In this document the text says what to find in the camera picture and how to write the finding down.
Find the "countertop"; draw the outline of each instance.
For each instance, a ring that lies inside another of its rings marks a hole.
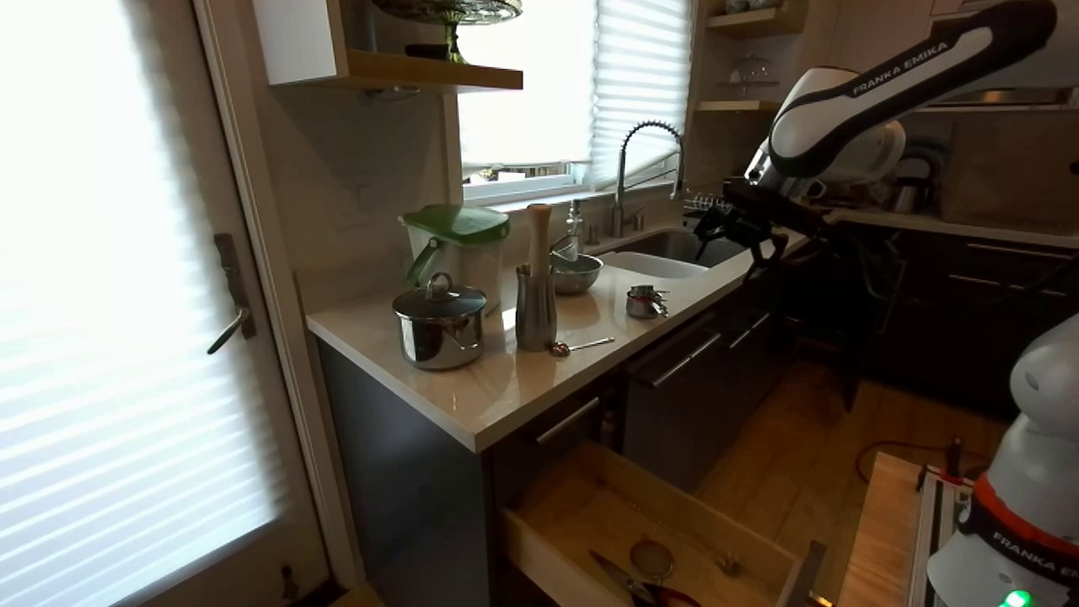
[[[912,233],[998,239],[998,242],[1016,242],[1016,248],[1079,251],[1079,233],[1032,233],[1032,231],[1006,231],[1006,225],[970,225],[970,224],[948,224],[940,216],[917,216],[917,214],[828,211],[825,218],[828,224],[882,225],[882,231],[912,231]]]
[[[614,344],[573,350],[569,359],[515,350],[511,311],[507,305],[502,314],[487,319],[481,359],[459,370],[419,370],[408,366],[392,311],[395,294],[312,311],[306,314],[306,328],[454,442],[481,453],[731,294],[750,267],[750,251],[707,275],[679,280],[602,267],[583,298],[556,298],[556,321],[568,344],[606,334]],[[664,292],[667,319],[631,321],[623,298],[635,284]]]

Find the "door handle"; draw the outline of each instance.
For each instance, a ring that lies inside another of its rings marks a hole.
[[[253,338],[253,334],[255,334],[255,319],[250,314],[247,292],[244,292],[237,239],[233,239],[233,233],[217,233],[212,242],[217,242],[217,254],[219,254],[219,259],[224,259],[224,271],[226,271],[226,284],[230,284],[230,298],[233,298],[233,305],[237,305],[237,314],[233,314],[233,321],[208,341],[207,356],[217,356],[224,344],[230,344],[237,332],[238,332],[244,338]]]
[[[237,319],[226,325],[226,332],[217,341],[208,341],[207,356],[217,356],[224,344],[230,344],[237,332],[244,332],[244,338],[250,338],[247,328],[250,328],[250,311],[238,307]]]

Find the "white window blind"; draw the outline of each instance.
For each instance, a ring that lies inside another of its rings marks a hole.
[[[599,0],[589,185],[614,183],[620,142],[635,125],[667,121],[685,133],[692,6],[687,0]],[[646,127],[631,142],[627,172],[671,152],[673,140]]]
[[[687,0],[533,0],[524,22],[462,29],[470,60],[526,70],[519,94],[459,98],[466,169],[568,163],[581,165],[581,185],[610,185],[637,121],[685,127],[692,22]],[[671,136],[642,133],[631,169],[671,152]]]
[[[592,11],[592,0],[526,0],[515,22],[459,32],[466,60],[526,70],[526,93],[459,98],[466,165],[586,163]]]
[[[0,604],[119,604],[279,515],[154,49],[121,0],[0,23]]]

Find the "mug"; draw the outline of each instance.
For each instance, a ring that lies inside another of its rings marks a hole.
[[[627,314],[637,321],[664,319],[667,305],[664,294],[650,284],[637,284],[627,292]]]

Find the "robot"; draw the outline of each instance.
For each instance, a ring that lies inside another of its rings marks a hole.
[[[928,575],[948,607],[1079,607],[1079,314],[1013,369],[1022,415]]]
[[[762,239],[779,224],[828,239],[828,225],[791,202],[805,183],[882,179],[906,144],[892,121],[901,112],[1046,49],[1059,50],[1061,36],[1075,43],[1071,18],[1068,3],[1003,0],[933,23],[928,41],[867,76],[805,70],[779,105],[745,183],[726,190],[736,214],[701,233]],[[1013,395],[1022,415],[973,483],[958,532],[928,561],[928,578],[948,607],[1079,607],[1079,314],[1028,344],[1013,370]]]

